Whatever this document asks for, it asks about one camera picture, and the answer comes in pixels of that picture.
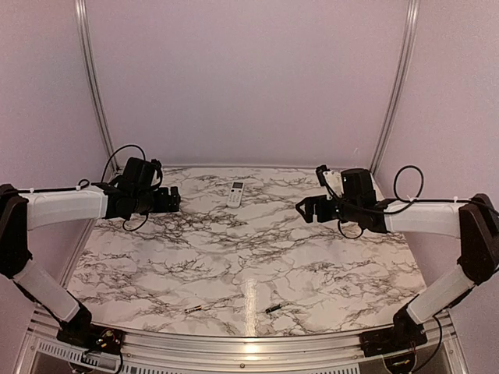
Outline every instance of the pink wall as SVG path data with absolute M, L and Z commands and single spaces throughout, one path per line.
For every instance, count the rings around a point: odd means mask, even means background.
M 425 0 L 417 33 L 377 179 L 391 192 L 395 172 L 416 164 L 425 172 L 425 196 L 487 192 L 499 206 L 499 2 Z M 428 283 L 459 256 L 454 240 L 407 237 Z M 498 293 L 496 276 L 452 312 L 472 374 L 499 367 Z
M 113 140 L 166 164 L 368 166 L 407 5 L 88 2 Z
M 74 17 L 74 2 L 8 2 L 0 11 L 0 183 L 75 185 L 105 162 Z M 30 234 L 36 261 L 54 277 L 82 223 Z M 32 303 L 0 277 L 0 372 L 12 372 Z

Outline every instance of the aluminum frame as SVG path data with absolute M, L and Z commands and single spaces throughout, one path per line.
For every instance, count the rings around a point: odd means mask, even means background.
M 90 40 L 90 28 L 87 18 L 87 2 L 85 0 L 75 0 L 76 21 L 78 23 L 78 33 L 80 34 L 80 43 L 83 53 L 83 62 L 85 64 L 85 71 L 87 73 L 87 80 L 92 96 L 92 103 L 94 105 L 95 116 L 101 134 L 102 143 L 108 157 L 114 153 L 111 133 L 109 132 L 108 120 L 102 104 L 101 92 L 97 81 L 97 72 L 95 69 L 94 54 L 92 52 L 92 43 Z M 118 162 L 115 157 L 111 160 L 112 174 L 119 170 Z
M 414 49 L 414 41 L 416 39 L 418 15 L 419 0 L 409 0 L 407 17 L 405 19 L 404 37 L 402 38 L 402 49 L 398 60 L 397 74 L 395 76 L 394 86 L 391 91 L 387 112 L 384 116 L 383 126 L 381 127 L 380 136 L 378 138 L 376 149 L 369 168 L 374 176 L 376 176 L 379 171 L 384 152 L 387 149 L 388 140 L 397 115 L 398 103 L 400 101 L 400 97 L 402 96 L 404 83 L 407 80 L 412 51 Z
M 459 359 L 462 352 L 449 315 L 441 313 L 439 319 L 444 347 L 449 350 L 448 357 L 453 362 L 452 373 L 467 374 L 463 360 Z M 433 347 L 440 335 L 438 326 L 433 320 L 424 326 L 429 340 L 425 346 Z M 28 328 L 16 374 L 30 372 L 40 342 L 63 344 L 55 340 L 57 330 L 58 324 L 44 309 L 38 308 Z M 126 332 L 122 348 L 125 365 L 168 368 L 184 373 L 311 373 L 381 358 L 364 357 L 359 334 L 365 330 L 297 337 L 205 337 L 123 330 Z M 98 360 L 98 355 L 89 356 Z

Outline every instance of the vent grille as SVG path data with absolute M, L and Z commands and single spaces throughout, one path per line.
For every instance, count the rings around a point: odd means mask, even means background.
M 341 366 L 341 367 L 336 367 L 334 369 L 322 369 L 319 372 L 309 372 L 308 374 L 360 374 L 360 368 L 359 365 L 353 364 L 353 365 L 347 365 L 347 366 Z
M 146 365 L 125 364 L 123 370 L 125 374 L 187 374 L 180 371 L 170 371 L 167 369 L 150 368 Z
M 84 358 L 82 359 L 82 351 L 78 351 L 72 347 L 66 347 L 63 345 L 59 345 L 52 341 L 41 340 L 38 345 L 38 351 L 41 353 L 45 353 L 46 355 L 60 358 L 61 360 L 72 362 L 78 365 L 88 366 L 88 367 L 98 367 L 99 361 L 92 358 Z M 99 370 L 105 372 L 112 372 L 105 368 L 98 367 Z

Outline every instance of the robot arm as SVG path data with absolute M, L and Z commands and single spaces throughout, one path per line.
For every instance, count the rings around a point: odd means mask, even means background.
M 155 175 L 160 182 L 152 185 Z M 122 175 L 110 183 L 94 183 L 84 189 L 77 186 L 73 190 L 36 192 L 0 186 L 0 273 L 52 314 L 61 326 L 59 340 L 118 354 L 122 332 L 113 329 L 109 334 L 112 342 L 104 341 L 101 335 L 109 329 L 92 324 L 88 309 L 33 260 L 27 232 L 58 222 L 116 217 L 129 220 L 133 213 L 178 212 L 178 189 L 161 188 L 161 180 L 159 161 L 132 157 Z
M 426 232 L 461 239 L 456 265 L 394 315 L 394 326 L 361 334 L 366 356 L 389 353 L 412 344 L 425 344 L 423 323 L 446 307 L 457 305 L 499 267 L 499 219 L 487 195 L 469 203 L 418 202 L 409 208 L 395 199 L 376 199 L 368 170 L 338 174 L 318 167 L 317 177 L 327 195 L 305 198 L 296 205 L 306 222 L 356 222 L 377 233 Z

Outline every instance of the black cable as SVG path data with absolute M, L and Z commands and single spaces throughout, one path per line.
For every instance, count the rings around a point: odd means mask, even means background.
M 119 372 L 121 372 L 123 370 L 123 354 L 122 352 L 120 351 L 119 352 L 119 367 L 118 367 L 118 370 L 115 372 L 115 374 L 118 374 Z
M 67 192 L 67 191 L 76 191 L 76 187 L 60 187 L 57 189 L 34 189 L 33 193 L 44 193 L 44 192 Z M 29 189 L 18 189 L 17 193 L 31 193 Z
M 442 324 L 440 323 L 440 321 L 438 320 L 438 318 L 436 316 L 434 316 L 434 319 L 435 319 L 435 321 L 437 321 L 438 329 L 440 330 L 440 338 L 438 339 L 437 348 L 431 354 L 431 356 L 419 368 L 414 369 L 414 370 L 411 371 L 412 374 L 415 374 L 416 372 L 418 372 L 419 370 L 421 370 L 422 368 L 424 368 L 426 365 L 428 365 L 428 363 L 431 360 L 433 360 L 433 358 L 437 355 L 438 351 L 440 350 L 440 347 L 442 345 L 442 340 L 443 340 L 443 337 L 444 337 L 444 331 L 442 331 Z
M 357 236 L 347 236 L 347 235 L 343 232 L 343 230 L 342 230 L 342 222 L 341 222 L 341 220 L 338 220 L 338 231 L 340 231 L 340 234 L 342 234 L 343 238 L 346 238 L 346 239 L 358 239 L 358 238 L 360 238 L 360 237 L 363 235 L 363 233 L 364 233 L 364 229 L 363 229 L 363 228 L 361 228 L 361 232 L 360 232 L 360 234 L 358 234 Z
M 83 179 L 80 179 L 80 181 L 78 182 L 78 186 L 80 187 L 80 189 L 85 189 L 86 187 L 88 187 L 89 185 L 91 185 L 90 181 L 86 178 L 83 178 Z
M 136 144 L 126 144 L 125 146 L 119 147 L 117 150 L 115 150 L 112 155 L 108 158 L 108 162 L 106 162 L 106 166 L 104 166 L 104 171 L 102 172 L 102 178 L 101 178 L 101 183 L 104 181 L 104 178 L 106 176 L 106 171 L 108 170 L 109 163 L 111 163 L 111 160 L 118 152 L 126 149 L 126 148 L 137 148 L 141 153 L 142 153 L 142 158 L 146 160 L 146 153 L 143 151 L 143 149 L 140 146 L 137 146 Z
M 123 228 L 123 230 L 128 231 L 128 232 L 137 231 L 137 230 L 139 230 L 140 228 L 142 228 L 146 224 L 146 222 L 147 222 L 148 219 L 149 219 L 149 213 L 146 213 L 146 219 L 143 220 L 143 222 L 139 226 L 137 226 L 136 228 L 133 228 L 132 230 L 129 230 L 128 228 L 126 228 L 125 227 L 125 223 L 128 222 L 128 221 L 123 221 L 122 228 Z
M 400 177 L 400 174 L 404 170 L 407 170 L 407 169 L 414 169 L 414 170 L 418 171 L 419 176 L 421 177 L 419 190 L 418 190 L 416 196 L 414 198 L 412 198 L 411 200 L 401 198 L 400 195 L 398 194 L 398 190 L 397 190 L 398 178 Z M 357 206 L 357 205 L 348 203 L 343 198 L 338 196 L 334 192 L 334 190 L 329 186 L 329 184 L 327 182 L 325 182 L 325 185 L 326 185 L 326 190 L 338 201 L 338 210 L 340 212 L 341 212 L 341 206 L 348 206 L 349 208 L 352 208 L 354 210 L 358 210 L 361 212 L 365 212 L 365 213 L 379 214 L 382 216 L 392 216 L 392 215 L 399 214 L 399 213 L 407 210 L 415 203 L 464 203 L 464 204 L 469 203 L 469 204 L 473 204 L 473 205 L 488 209 L 490 212 L 499 216 L 499 212 L 497 210 L 495 210 L 493 207 L 488 206 L 484 203 L 481 203 L 480 201 L 475 201 L 472 199 L 420 199 L 419 197 L 421 196 L 421 193 L 423 192 L 423 187 L 424 187 L 424 174 L 423 174 L 423 171 L 415 165 L 406 165 L 403 168 L 401 168 L 397 172 L 397 174 L 395 175 L 394 184 L 393 184 L 393 192 L 394 192 L 395 198 L 397 201 L 400 201 L 401 203 L 407 203 L 407 205 L 405 205 L 401 209 L 393 211 L 393 212 L 384 212 L 381 210 L 371 210 L 371 209 L 367 209 L 367 208 L 364 208 L 361 206 Z

